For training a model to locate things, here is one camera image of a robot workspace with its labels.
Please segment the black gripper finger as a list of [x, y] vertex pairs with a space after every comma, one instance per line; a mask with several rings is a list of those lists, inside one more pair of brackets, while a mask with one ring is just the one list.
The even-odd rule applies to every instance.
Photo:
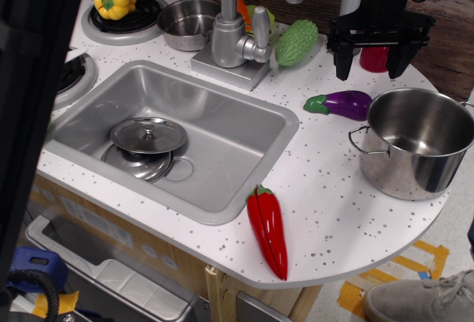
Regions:
[[387, 70], [390, 79], [395, 79], [404, 73], [421, 48], [421, 37], [395, 35], [391, 36], [388, 42], [390, 51], [387, 58]]
[[347, 41], [336, 41], [333, 43], [333, 61], [336, 66], [336, 76], [346, 81], [353, 62], [354, 45]]

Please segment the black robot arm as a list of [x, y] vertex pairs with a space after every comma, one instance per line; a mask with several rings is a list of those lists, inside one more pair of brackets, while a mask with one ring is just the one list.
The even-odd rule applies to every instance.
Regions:
[[[355, 11], [329, 22], [327, 49], [333, 54], [336, 76], [347, 80], [356, 48], [388, 47], [386, 68], [391, 79], [407, 69], [428, 44], [432, 16], [406, 10], [409, 0], [361, 0]], [[421, 3], [426, 0], [412, 0]]]

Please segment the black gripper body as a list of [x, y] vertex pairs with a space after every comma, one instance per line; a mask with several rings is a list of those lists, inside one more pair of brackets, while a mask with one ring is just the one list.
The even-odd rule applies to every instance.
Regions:
[[357, 10], [329, 22], [327, 49], [337, 53], [345, 47], [426, 46], [435, 24], [434, 17], [409, 11], [398, 20], [382, 18], [372, 23]]

